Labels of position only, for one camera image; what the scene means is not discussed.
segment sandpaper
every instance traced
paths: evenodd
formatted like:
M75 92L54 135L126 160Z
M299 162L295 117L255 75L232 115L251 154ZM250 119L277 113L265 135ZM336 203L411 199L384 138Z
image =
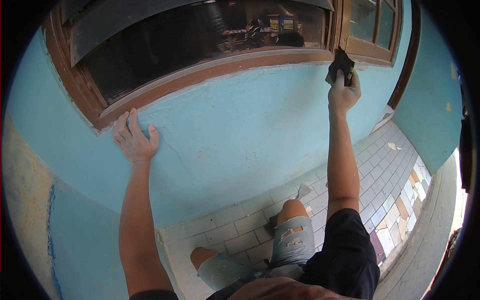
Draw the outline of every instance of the sandpaper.
M355 67L355 62L348 58L348 55L341 47L338 47L338 49L335 49L335 59L328 67L325 81L333 85L336 81L336 72L340 69L345 76L345 86L351 86L353 67Z

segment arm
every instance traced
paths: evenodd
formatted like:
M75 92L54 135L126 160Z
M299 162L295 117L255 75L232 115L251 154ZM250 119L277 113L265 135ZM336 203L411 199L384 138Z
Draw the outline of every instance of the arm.
M148 140L137 124L137 111L125 112L115 121L113 142L130 161L130 179L120 215L120 261L127 280L129 297L153 289L173 291L170 279L158 257L148 176L150 160L158 149L159 134L153 124L148 127Z
M359 211L360 180L353 155L347 111L361 96L357 73L352 86L344 86L343 72L338 70L335 84L328 92L330 145L328 148L328 212L327 220L343 208Z

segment light blue jeans shorts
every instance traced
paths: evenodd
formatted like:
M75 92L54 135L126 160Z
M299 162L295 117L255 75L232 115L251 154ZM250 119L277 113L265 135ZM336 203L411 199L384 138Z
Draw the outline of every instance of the light blue jeans shorts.
M219 253L200 265L198 276L214 291L259 278L287 276L297 279L295 277L303 273L301 268L314 254L312 221L306 216L296 216L275 227L272 259L267 268L248 267Z

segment hand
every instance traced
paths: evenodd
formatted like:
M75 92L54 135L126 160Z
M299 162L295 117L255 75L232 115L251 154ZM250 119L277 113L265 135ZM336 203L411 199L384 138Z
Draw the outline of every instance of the hand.
M341 70L336 73L336 81L328 91L328 109L330 112L346 115L361 96L360 80L357 72L352 73L352 85L345 86L345 77Z
M137 124L137 110L132 108L113 123L112 139L120 147L123 156L131 163L150 162L158 150L160 134L153 124L148 126L150 140L140 130Z

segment glass window pane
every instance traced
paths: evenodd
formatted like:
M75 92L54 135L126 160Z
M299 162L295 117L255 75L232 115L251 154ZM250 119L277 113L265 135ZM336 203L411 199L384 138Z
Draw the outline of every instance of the glass window pane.
M378 31L377 45L388 49L392 38L393 10L382 0L382 13L380 15L380 28Z
M203 61L271 46L324 48L325 11L290 0L216 0L158 13L118 32L81 62L108 104Z
M349 34L373 42L377 0L352 0Z

